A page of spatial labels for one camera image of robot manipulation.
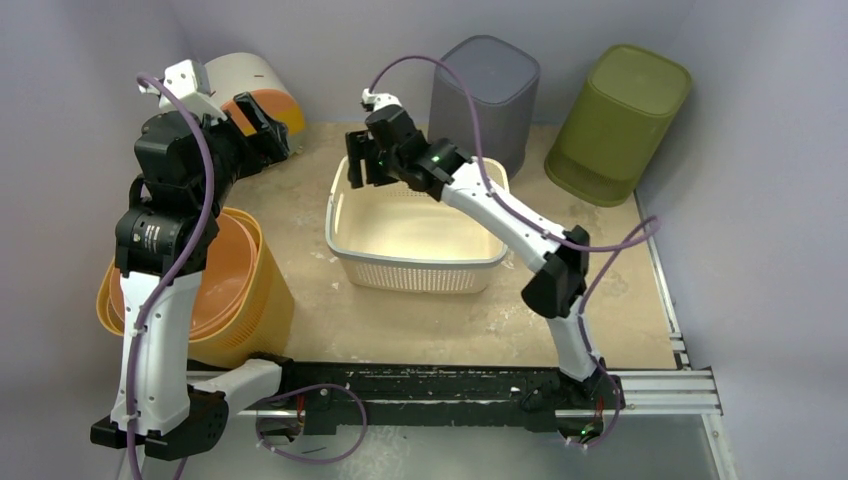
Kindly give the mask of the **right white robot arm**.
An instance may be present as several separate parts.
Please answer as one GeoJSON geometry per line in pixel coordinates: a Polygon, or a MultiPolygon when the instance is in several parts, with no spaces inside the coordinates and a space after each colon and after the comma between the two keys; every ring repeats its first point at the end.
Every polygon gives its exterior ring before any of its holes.
{"type": "Polygon", "coordinates": [[[596,399],[602,362],[582,317],[589,293],[588,232],[539,216],[490,180],[482,158],[447,139],[429,142],[397,102],[363,108],[364,129],[345,136],[350,186],[402,183],[462,212],[517,253],[532,274],[521,298],[547,321],[564,399],[576,407],[596,399]]]}

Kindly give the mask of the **orange plastic basin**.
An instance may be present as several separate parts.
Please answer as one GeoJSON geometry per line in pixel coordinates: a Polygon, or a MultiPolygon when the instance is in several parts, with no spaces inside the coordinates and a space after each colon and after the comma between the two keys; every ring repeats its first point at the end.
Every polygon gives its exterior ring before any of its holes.
{"type": "MultiPolygon", "coordinates": [[[[207,268],[193,306],[189,335],[192,343],[221,330],[233,318],[257,268],[260,230],[253,217],[226,208],[217,223],[219,233],[209,247],[207,268]]],[[[113,266],[98,291],[96,313],[107,331],[123,333],[125,307],[120,270],[113,266]]]]}

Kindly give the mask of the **grey plastic basket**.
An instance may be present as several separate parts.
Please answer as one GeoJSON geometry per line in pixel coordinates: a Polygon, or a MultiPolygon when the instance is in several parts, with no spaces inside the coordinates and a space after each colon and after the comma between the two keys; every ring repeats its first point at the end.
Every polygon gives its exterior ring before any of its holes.
{"type": "MultiPolygon", "coordinates": [[[[541,68],[525,51],[491,35],[475,35],[442,57],[469,88],[482,151],[512,178],[522,168],[541,68]]],[[[473,153],[474,133],[464,91],[444,69],[434,72],[428,140],[447,138],[473,153]]]]}

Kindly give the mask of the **white plastic basket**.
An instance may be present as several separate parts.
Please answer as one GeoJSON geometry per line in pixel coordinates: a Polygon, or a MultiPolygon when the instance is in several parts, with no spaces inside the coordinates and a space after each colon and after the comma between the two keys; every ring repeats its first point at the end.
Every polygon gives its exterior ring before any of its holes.
{"type": "Polygon", "coordinates": [[[484,290],[507,246],[462,212],[404,183],[354,189],[341,160],[329,193],[325,240],[348,280],[401,292],[484,290]]]}

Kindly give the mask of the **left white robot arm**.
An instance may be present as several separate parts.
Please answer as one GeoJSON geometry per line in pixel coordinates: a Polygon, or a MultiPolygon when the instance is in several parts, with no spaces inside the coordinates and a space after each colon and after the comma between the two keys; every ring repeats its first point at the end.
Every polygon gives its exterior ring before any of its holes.
{"type": "Polygon", "coordinates": [[[287,127],[252,94],[230,115],[158,114],[143,126],[134,153],[140,174],[115,227],[115,266],[123,283],[122,377],[111,413],[90,429],[93,444],[179,460],[211,450],[228,420],[264,400],[284,409],[298,382],[286,357],[252,351],[232,370],[197,385],[187,380],[191,311],[209,247],[233,184],[285,160],[287,127]]]}

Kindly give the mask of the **green plastic basket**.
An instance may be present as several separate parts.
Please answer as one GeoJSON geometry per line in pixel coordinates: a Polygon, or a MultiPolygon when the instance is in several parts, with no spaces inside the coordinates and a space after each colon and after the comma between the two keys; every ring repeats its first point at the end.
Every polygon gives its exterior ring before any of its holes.
{"type": "Polygon", "coordinates": [[[683,65],[630,44],[597,59],[544,160],[558,187],[600,207],[624,203],[684,104],[683,65]]]}

